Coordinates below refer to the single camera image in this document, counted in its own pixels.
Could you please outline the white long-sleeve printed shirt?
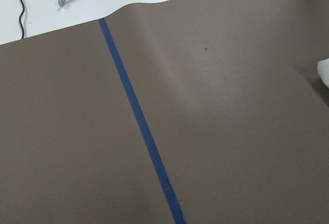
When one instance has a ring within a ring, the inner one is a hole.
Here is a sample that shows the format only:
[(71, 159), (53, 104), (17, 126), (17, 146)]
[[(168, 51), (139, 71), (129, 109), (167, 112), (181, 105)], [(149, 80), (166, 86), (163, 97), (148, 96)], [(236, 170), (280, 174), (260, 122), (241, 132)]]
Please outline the white long-sleeve printed shirt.
[(329, 88), (329, 59), (317, 63), (317, 73), (323, 84)]

